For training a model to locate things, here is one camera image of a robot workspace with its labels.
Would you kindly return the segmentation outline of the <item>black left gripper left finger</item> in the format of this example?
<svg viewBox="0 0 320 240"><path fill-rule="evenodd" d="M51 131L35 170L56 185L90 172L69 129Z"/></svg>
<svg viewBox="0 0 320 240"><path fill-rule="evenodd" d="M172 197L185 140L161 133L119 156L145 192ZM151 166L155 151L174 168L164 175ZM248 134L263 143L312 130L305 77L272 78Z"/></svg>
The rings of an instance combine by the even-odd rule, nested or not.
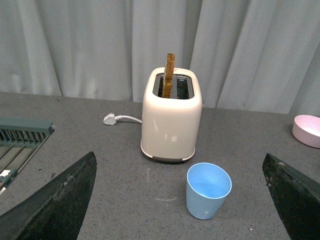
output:
<svg viewBox="0 0 320 240"><path fill-rule="evenodd" d="M97 160L91 151L0 217L2 240L75 240L92 196Z"/></svg>

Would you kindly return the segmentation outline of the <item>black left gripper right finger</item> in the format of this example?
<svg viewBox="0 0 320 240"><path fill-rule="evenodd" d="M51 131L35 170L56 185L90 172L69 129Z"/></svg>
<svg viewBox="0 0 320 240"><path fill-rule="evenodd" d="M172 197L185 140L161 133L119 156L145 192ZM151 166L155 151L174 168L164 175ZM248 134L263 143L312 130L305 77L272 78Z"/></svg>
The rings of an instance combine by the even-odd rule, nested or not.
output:
<svg viewBox="0 0 320 240"><path fill-rule="evenodd" d="M277 213L292 240L320 238L320 184L267 153L262 171Z"/></svg>

